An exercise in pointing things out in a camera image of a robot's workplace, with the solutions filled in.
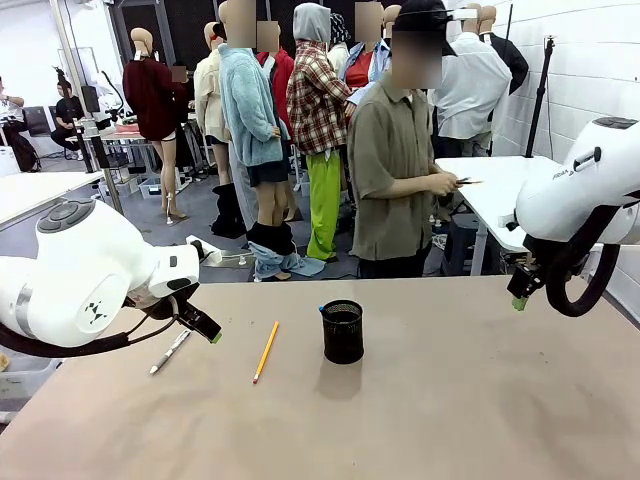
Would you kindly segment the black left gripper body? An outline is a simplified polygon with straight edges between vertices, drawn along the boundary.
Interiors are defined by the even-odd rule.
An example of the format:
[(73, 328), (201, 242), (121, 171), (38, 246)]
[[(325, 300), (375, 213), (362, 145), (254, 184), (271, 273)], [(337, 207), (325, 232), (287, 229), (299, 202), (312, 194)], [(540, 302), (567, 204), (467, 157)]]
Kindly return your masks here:
[(189, 330), (201, 330), (205, 322), (204, 313), (188, 301), (170, 298), (172, 315), (178, 323)]

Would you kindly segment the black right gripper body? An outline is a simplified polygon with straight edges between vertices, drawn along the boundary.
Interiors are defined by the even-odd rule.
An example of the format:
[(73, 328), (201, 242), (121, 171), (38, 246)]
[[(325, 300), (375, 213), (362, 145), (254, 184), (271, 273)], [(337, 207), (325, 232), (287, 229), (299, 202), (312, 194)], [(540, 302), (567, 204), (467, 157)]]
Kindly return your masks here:
[(511, 280), (507, 285), (507, 290), (515, 299), (528, 299), (535, 291), (543, 287), (543, 278), (541, 277), (539, 267), (537, 265), (529, 265), (526, 263), (516, 264)]

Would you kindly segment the person's right forearm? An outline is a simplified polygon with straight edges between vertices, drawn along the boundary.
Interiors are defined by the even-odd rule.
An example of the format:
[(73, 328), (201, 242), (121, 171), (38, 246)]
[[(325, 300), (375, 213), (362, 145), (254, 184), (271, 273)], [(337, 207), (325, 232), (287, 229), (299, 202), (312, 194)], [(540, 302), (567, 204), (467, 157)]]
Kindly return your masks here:
[(406, 179), (394, 179), (391, 185), (381, 193), (382, 198), (402, 198), (417, 193), (430, 191), (432, 179), (430, 176), (420, 176)]

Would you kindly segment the silver ballpoint pen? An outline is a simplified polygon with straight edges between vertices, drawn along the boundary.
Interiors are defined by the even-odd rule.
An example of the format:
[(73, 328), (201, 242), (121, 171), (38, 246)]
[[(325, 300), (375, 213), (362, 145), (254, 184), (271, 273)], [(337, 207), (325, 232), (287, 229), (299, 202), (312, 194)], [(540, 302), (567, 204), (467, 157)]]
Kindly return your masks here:
[(159, 373), (165, 364), (171, 359), (171, 357), (180, 349), (184, 342), (190, 337), (191, 331), (189, 329), (183, 330), (174, 340), (169, 349), (161, 356), (161, 358), (151, 366), (149, 374), (151, 376)]

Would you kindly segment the black mesh pen holder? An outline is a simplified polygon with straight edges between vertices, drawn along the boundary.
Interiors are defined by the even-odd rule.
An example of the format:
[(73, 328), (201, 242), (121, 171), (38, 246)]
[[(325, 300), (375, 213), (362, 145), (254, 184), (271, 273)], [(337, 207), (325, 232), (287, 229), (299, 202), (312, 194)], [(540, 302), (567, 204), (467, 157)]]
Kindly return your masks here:
[(334, 300), (322, 315), (324, 356), (332, 363), (349, 365), (364, 355), (362, 307), (352, 300)]

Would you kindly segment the person's right hand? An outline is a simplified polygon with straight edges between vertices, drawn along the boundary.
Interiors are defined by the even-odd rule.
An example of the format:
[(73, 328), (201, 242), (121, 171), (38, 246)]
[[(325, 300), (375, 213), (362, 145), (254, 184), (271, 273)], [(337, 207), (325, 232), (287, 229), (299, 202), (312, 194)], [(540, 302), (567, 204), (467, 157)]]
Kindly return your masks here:
[(437, 196), (449, 195), (458, 188), (457, 177), (449, 172), (430, 174), (427, 180), (429, 182), (428, 190)]

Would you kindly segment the yellow pencil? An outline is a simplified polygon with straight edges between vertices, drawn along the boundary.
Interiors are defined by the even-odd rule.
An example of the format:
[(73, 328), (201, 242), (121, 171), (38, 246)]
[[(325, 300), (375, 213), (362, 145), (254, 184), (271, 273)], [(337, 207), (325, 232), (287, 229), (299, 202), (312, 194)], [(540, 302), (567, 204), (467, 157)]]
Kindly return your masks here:
[(273, 324), (272, 330), (270, 332), (270, 335), (268, 337), (268, 340), (266, 342), (266, 345), (265, 345), (265, 348), (263, 350), (263, 353), (261, 355), (259, 364), (258, 364), (258, 366), (256, 368), (256, 371), (255, 371), (255, 374), (253, 376), (253, 379), (252, 379), (252, 384), (253, 385), (256, 385), (258, 383), (260, 377), (261, 377), (261, 374), (262, 374), (262, 372), (264, 370), (264, 367), (266, 365), (266, 362), (268, 360), (270, 351), (272, 349), (272, 345), (274, 343), (274, 340), (276, 338), (277, 332), (279, 330), (279, 326), (280, 326), (280, 322), (279, 321), (275, 321), (274, 324)]

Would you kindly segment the white power strip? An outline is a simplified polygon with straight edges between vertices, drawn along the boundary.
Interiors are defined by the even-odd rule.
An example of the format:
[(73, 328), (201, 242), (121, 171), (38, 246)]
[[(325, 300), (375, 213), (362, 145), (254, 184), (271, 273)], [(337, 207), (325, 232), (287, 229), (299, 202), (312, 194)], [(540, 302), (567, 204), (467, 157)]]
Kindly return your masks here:
[(219, 264), (223, 259), (222, 251), (217, 247), (205, 245), (199, 239), (187, 239), (186, 242), (196, 249), (201, 265)]

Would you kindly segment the white table with curved edge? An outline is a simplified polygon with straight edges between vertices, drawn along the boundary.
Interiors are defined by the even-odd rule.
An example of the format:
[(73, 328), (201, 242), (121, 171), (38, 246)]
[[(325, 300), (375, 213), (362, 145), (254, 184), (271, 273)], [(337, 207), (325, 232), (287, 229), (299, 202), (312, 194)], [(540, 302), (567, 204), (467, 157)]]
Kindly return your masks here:
[(479, 220), (471, 264), (472, 276), (482, 272), (486, 240), (493, 236), (510, 253), (524, 253), (525, 233), (505, 227), (506, 217), (513, 213), (516, 199), (525, 180), (542, 173), (553, 173), (559, 164), (543, 156), (440, 158), (436, 164), (459, 178), (483, 181), (467, 185), (460, 193)]

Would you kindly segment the black boots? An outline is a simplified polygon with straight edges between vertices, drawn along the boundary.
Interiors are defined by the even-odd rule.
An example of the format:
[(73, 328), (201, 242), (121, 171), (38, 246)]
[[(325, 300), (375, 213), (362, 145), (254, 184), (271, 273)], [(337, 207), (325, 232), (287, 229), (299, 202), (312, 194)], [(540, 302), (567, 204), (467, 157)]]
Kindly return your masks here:
[(241, 210), (233, 183), (218, 185), (212, 189), (218, 196), (218, 216), (211, 225), (211, 232), (220, 237), (237, 239), (246, 233)]

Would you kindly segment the person in olive shirt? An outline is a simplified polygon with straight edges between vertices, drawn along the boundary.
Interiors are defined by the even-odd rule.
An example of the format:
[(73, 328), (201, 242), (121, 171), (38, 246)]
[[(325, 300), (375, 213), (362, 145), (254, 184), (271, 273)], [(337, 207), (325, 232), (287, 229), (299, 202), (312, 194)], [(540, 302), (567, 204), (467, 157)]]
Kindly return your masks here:
[(392, 33), (389, 66), (358, 104), (348, 132), (361, 279), (417, 278), (432, 248), (430, 191), (382, 198), (394, 179), (445, 172), (434, 163), (426, 88), (441, 78), (439, 49)]

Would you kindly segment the black tripod stand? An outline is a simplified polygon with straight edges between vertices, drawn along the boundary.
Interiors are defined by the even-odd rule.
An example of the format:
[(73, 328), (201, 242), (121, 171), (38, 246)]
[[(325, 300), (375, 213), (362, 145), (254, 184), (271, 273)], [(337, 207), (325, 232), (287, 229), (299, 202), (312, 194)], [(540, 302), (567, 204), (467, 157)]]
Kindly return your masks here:
[(542, 113), (543, 103), (546, 103), (547, 106), (547, 133), (549, 137), (549, 148), (551, 159), (554, 159), (554, 148), (553, 148), (553, 139), (552, 139), (552, 130), (551, 130), (551, 117), (550, 117), (550, 106), (551, 102), (548, 97), (548, 87), (549, 87), (549, 68), (551, 64), (551, 57), (553, 55), (555, 46), (556, 46), (556, 35), (547, 35), (544, 37), (544, 59), (540, 74), (540, 80), (538, 87), (536, 89), (536, 97), (534, 103), (533, 114), (531, 118), (531, 124), (529, 128), (529, 134), (527, 137), (527, 143), (525, 148), (524, 157), (532, 158), (534, 155), (534, 146), (536, 135), (538, 131), (539, 121)]

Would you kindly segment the white rectangular table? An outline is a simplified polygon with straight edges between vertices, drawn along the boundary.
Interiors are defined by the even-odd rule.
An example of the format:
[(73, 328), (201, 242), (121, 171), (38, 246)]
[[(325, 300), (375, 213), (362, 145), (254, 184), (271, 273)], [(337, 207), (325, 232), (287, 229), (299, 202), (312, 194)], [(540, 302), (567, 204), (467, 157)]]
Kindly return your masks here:
[(103, 178), (102, 172), (20, 173), (0, 177), (0, 227)]

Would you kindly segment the mannequin in white shirt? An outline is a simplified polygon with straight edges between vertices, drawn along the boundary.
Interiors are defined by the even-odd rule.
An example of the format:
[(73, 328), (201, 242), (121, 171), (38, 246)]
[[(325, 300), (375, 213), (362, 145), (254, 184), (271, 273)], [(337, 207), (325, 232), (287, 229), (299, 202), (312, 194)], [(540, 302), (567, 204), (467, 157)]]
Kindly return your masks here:
[(450, 43), (454, 54), (443, 58), (442, 84), (433, 91), (437, 158), (489, 154), (512, 80), (496, 50), (478, 35), (481, 6), (467, 9), (475, 17), (462, 21), (462, 32)]

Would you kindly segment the mannequin in cream jacket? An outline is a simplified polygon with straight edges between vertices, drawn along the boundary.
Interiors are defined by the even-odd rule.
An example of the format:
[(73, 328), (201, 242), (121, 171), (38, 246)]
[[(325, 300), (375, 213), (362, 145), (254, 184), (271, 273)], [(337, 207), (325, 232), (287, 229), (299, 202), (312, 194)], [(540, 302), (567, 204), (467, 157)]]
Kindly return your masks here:
[(196, 121), (201, 134), (212, 142), (219, 182), (221, 185), (228, 185), (232, 182), (229, 163), (229, 132), (222, 111), (219, 85), (219, 46), (226, 42), (224, 24), (209, 22), (205, 25), (203, 34), (210, 53), (197, 63), (194, 72)]

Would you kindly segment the mannequin in maroon sweater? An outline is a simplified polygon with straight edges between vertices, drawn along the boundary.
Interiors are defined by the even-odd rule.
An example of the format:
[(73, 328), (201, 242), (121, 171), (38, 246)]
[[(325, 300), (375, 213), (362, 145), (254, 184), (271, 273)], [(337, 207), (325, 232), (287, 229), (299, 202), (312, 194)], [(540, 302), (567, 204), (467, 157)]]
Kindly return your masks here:
[(177, 129), (187, 108), (186, 90), (173, 80), (171, 69), (155, 58), (150, 31), (135, 27), (130, 38), (134, 58), (124, 67), (123, 90), (139, 133), (161, 160), (161, 205), (171, 225), (187, 218), (176, 205)]

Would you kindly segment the mannequin in black jacket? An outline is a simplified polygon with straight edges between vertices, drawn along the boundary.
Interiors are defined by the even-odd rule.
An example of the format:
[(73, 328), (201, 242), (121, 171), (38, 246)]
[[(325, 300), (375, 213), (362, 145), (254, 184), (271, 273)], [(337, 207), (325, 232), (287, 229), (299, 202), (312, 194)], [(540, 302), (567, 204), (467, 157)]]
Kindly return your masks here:
[(512, 95), (524, 83), (529, 72), (529, 65), (511, 40), (499, 37), (493, 32), (496, 14), (497, 11), (494, 6), (483, 6), (481, 8), (478, 33), (480, 39), (484, 43), (490, 44), (509, 68), (512, 75), (509, 94)]

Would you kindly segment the seated person in black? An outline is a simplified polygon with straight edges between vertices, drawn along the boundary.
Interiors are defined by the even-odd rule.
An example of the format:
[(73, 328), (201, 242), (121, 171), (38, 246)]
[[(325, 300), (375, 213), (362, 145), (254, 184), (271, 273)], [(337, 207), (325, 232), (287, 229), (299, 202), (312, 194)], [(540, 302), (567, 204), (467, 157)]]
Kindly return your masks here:
[(80, 99), (73, 94), (73, 88), (66, 79), (64, 72), (55, 67), (58, 77), (57, 91), (60, 100), (56, 103), (54, 112), (55, 129), (51, 133), (51, 139), (64, 150), (73, 152), (78, 161), (84, 160), (81, 146), (77, 141), (75, 120), (84, 117)]

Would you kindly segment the mannequin in plaid shirt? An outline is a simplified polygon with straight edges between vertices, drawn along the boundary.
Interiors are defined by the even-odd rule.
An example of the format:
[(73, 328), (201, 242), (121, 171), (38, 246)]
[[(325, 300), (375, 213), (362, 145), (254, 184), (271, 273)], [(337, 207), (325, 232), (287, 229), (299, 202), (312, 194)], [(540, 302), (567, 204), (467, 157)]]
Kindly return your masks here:
[(314, 2), (293, 12), (294, 68), (287, 85), (292, 140), (306, 159), (310, 181), (311, 236), (307, 255), (332, 261), (341, 199), (340, 148), (346, 144), (344, 104), (350, 89), (327, 58), (331, 10)]

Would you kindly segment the mannequin in red jacket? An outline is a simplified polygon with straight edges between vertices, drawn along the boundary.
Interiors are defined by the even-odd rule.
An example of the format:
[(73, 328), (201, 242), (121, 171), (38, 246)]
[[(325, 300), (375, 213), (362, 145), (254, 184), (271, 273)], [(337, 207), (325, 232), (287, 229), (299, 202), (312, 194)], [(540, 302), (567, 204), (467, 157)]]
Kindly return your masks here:
[(272, 96), (281, 125), (286, 127), (283, 139), (287, 146), (291, 145), (291, 125), (287, 113), (287, 86), (294, 68), (294, 60), (280, 44), (281, 29), (277, 22), (277, 49), (259, 51), (256, 59), (270, 81)]

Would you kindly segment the mannequin in blue shirt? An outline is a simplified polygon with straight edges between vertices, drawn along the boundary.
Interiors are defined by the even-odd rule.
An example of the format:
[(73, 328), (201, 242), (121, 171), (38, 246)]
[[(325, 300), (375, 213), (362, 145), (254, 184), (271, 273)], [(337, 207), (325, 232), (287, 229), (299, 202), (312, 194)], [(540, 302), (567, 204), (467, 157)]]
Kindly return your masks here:
[(367, 6), (361, 19), (366, 19), (369, 27), (372, 21), (377, 22), (378, 38), (369, 41), (358, 42), (348, 53), (347, 59), (338, 76), (349, 87), (351, 95), (346, 102), (349, 107), (356, 107), (370, 86), (377, 82), (386, 69), (390, 47), (383, 38), (384, 33), (384, 7), (380, 2), (372, 2), (376, 7)]

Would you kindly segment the black cap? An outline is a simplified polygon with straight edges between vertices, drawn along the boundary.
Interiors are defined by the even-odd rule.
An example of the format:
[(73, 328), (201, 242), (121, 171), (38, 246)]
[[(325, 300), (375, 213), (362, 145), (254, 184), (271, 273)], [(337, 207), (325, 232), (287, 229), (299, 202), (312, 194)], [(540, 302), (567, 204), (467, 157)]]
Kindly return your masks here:
[(447, 25), (453, 15), (442, 0), (406, 0), (393, 26), (393, 35), (400, 34), (430, 48), (439, 49), (442, 56), (456, 56), (447, 41)]

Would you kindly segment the mannequin in patterned hood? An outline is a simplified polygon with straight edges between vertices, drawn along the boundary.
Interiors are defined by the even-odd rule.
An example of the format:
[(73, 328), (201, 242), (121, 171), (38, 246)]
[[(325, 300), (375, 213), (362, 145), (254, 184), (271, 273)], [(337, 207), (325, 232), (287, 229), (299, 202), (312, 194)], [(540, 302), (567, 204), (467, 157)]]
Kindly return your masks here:
[(335, 73), (339, 74), (349, 56), (347, 42), (350, 40), (350, 33), (346, 28), (344, 17), (341, 14), (332, 12), (330, 18), (331, 39), (327, 58)]

